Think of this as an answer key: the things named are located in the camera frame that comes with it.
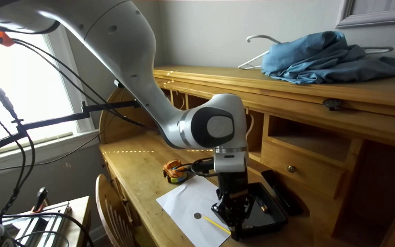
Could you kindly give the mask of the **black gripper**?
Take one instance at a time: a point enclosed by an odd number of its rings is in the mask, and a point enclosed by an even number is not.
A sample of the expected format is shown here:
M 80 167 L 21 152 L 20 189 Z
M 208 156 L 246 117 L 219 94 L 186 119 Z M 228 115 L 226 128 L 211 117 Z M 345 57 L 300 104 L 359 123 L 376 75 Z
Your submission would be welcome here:
M 219 201 L 212 205 L 217 216 L 224 220 L 235 240 L 243 234 L 243 222 L 253 209 L 253 196 L 249 190 L 248 172 L 219 174 Z

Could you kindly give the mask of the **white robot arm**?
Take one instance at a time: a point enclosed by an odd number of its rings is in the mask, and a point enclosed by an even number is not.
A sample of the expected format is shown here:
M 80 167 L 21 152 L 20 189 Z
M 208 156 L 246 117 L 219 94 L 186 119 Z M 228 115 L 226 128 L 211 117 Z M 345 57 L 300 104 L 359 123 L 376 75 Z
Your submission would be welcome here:
M 178 148 L 212 148 L 219 174 L 215 212 L 232 235 L 249 216 L 248 120 L 242 98 L 213 95 L 193 109 L 172 105 L 154 78 L 154 31 L 132 0 L 0 0 L 0 30 L 46 31 L 64 24 L 124 83 Z

